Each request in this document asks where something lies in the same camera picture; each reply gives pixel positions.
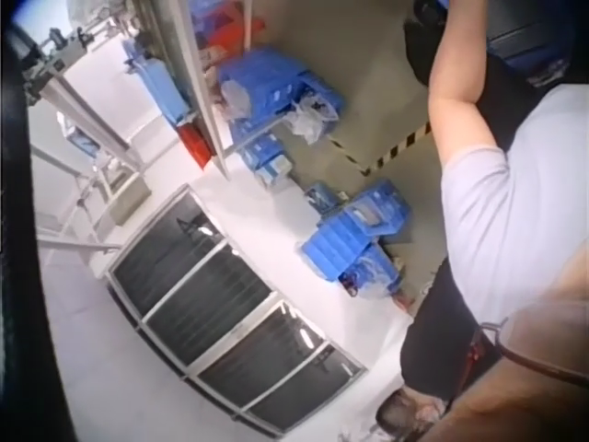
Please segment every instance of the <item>window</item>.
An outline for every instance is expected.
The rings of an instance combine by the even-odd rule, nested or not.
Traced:
[[[276,436],[363,371],[256,275],[188,188],[131,241],[110,280],[162,355]]]

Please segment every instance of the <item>white t-shirt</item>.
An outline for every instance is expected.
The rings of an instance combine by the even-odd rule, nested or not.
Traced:
[[[588,127],[589,87],[559,86],[507,155],[478,145],[445,166],[450,264],[477,321],[501,322],[542,296],[587,239]]]

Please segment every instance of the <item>black and yellow hazard tape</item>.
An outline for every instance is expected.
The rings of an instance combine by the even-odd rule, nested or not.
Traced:
[[[418,141],[420,141],[424,136],[428,135],[432,131],[432,126],[429,122],[424,124],[420,127],[417,131],[407,135],[403,141],[394,145],[377,161],[373,163],[372,166],[369,168],[365,168],[362,164],[360,164],[354,157],[351,157],[348,152],[346,152],[345,148],[341,143],[337,140],[333,139],[332,137],[329,138],[331,143],[334,147],[336,147],[337,151],[340,152],[353,166],[358,169],[358,171],[365,177],[371,175],[372,173],[382,169],[387,163],[391,160],[395,159],[402,151],[408,149]]]

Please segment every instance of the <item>belt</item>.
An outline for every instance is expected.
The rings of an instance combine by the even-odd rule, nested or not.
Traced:
[[[472,367],[485,355],[485,347],[482,343],[482,329],[477,329],[475,331],[472,340],[470,341],[470,345],[468,346],[468,353],[467,353],[467,361],[465,363],[464,371],[462,372],[462,377],[460,378],[460,382],[458,383],[458,387],[456,389],[456,394],[454,398],[450,400],[448,403],[447,410],[452,407],[452,403],[456,400],[460,393],[464,390],[465,385],[468,381],[468,376],[470,376],[470,372],[472,371]]]

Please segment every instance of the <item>gray floor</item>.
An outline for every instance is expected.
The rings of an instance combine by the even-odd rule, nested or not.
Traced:
[[[368,167],[427,121],[426,90],[405,58],[402,21],[410,0],[257,0],[271,44],[303,61],[347,102],[332,135]],[[410,240],[392,247],[407,264],[405,288],[417,295],[445,256],[439,167],[431,136],[367,178],[322,140],[306,143],[277,129],[303,187],[323,180],[350,195],[389,178],[409,201]]]

